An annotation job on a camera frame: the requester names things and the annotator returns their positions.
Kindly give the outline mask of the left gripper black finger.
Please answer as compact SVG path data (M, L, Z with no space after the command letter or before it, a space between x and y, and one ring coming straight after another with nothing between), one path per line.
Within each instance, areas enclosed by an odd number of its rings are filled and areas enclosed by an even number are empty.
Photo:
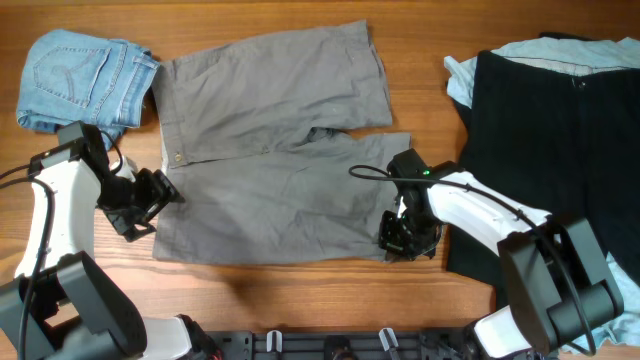
M159 205L166 206L169 203L185 202L185 198L161 170L154 171L151 180L153 200Z
M134 242L156 231L147 214L138 207L104 210L104 214L116 232L127 242Z

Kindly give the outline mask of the grey cotton shorts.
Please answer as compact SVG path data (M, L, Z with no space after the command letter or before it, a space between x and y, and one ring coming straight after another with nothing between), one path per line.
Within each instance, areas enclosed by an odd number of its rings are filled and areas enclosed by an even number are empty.
M153 255L215 265L380 260L390 183L411 137L391 131L383 63L365 21L248 38L163 62L154 78L163 169L181 201Z

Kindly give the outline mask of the blue denim jeans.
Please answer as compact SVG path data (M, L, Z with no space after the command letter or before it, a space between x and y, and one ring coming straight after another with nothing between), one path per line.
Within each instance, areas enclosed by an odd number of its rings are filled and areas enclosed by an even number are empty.
M106 149L141 125L143 99L158 70L151 51L122 39L54 30L29 50L17 123L54 133L75 121L97 126Z

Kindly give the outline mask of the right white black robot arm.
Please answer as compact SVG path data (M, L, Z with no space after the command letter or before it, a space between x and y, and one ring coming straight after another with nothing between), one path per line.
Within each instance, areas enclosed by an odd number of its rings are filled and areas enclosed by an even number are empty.
M395 155L384 176L398 190L398 208L384 213L379 231L388 254L430 256L452 225L500 260L508 304L472 325L466 356L547 355L622 314L622 293L587 220L523 205L453 162L429 167L413 149Z

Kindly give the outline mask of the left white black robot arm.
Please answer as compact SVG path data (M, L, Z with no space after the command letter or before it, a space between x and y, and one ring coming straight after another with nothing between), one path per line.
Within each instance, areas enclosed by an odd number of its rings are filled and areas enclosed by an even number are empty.
M106 133L73 122L57 147L23 166L34 191L28 245L1 287L1 328L20 359L221 359L223 351L185 315L143 317L94 259L94 213L133 242L183 197L160 170L110 167Z

